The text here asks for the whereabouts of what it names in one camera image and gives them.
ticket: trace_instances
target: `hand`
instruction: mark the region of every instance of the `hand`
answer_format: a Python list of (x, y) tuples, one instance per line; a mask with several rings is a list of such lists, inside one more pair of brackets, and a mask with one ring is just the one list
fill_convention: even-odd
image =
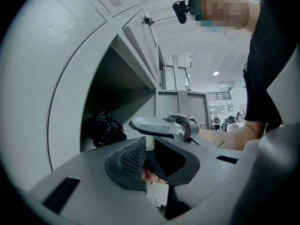
[(150, 172), (148, 169), (142, 169), (142, 176), (141, 179), (145, 180), (146, 182), (158, 182), (162, 184), (166, 184), (167, 182), (162, 178), (158, 177), (156, 174)]

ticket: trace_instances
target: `black rectangular slot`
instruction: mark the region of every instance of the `black rectangular slot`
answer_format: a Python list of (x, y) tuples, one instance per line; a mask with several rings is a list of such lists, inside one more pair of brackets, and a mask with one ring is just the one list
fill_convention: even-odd
[(223, 155), (218, 156), (217, 159), (224, 161), (224, 162), (233, 163), (233, 164), (236, 164), (236, 162), (238, 161), (237, 158), (227, 157), (227, 156), (223, 156)]
[(43, 205), (52, 212), (59, 214), (79, 182), (80, 180), (76, 178), (65, 178), (46, 198)]

